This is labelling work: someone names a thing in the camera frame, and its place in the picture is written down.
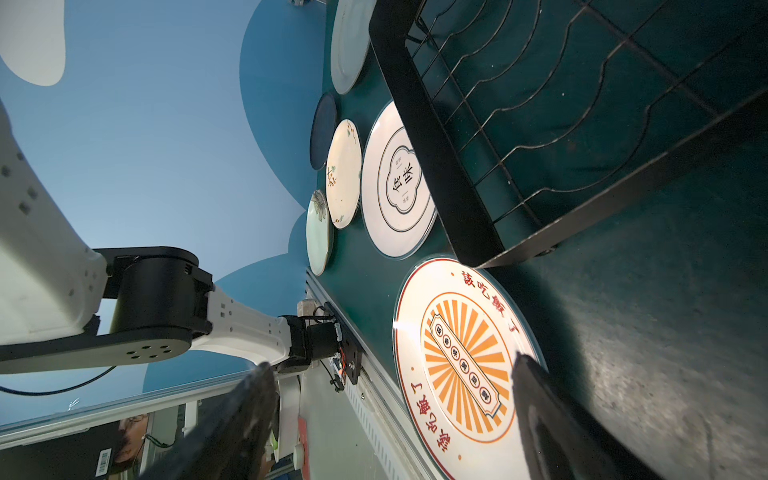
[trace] red object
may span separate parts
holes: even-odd
[[[301,477],[310,480],[310,446],[306,436],[306,420],[299,417],[299,442],[304,447],[304,465],[301,465]]]

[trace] orange sunburst pattern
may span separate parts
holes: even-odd
[[[482,371],[485,384],[498,393],[501,405],[492,414],[484,412],[478,389],[464,379],[449,362],[430,332],[435,315],[451,330],[462,350]],[[493,442],[503,436],[514,417],[511,406],[511,359],[500,332],[488,315],[472,300],[458,293],[444,293],[430,303],[422,321],[422,354],[427,379],[440,407],[464,435],[478,442]]]

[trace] wall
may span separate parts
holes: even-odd
[[[291,313],[307,265],[324,18],[317,2],[0,0],[0,98],[90,246],[185,248],[236,300]],[[165,364],[116,369],[73,392],[77,405],[249,366],[206,352]],[[47,390],[93,375],[0,376],[0,385]],[[0,422],[66,410],[75,398],[62,395],[0,396]]]

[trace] gray floor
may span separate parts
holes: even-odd
[[[322,366],[302,375],[300,415],[309,436],[310,478],[386,479],[349,400],[329,381]]]

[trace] green tabletop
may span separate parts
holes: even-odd
[[[326,18],[323,90],[336,0]],[[391,100],[369,51],[340,118],[368,137]],[[768,141],[745,145],[546,257],[491,273],[556,380],[667,478],[762,478],[768,449]],[[317,180],[325,190],[324,171]],[[450,252],[439,222],[411,257],[373,246],[358,212],[319,281],[395,375],[392,317],[406,274]]]

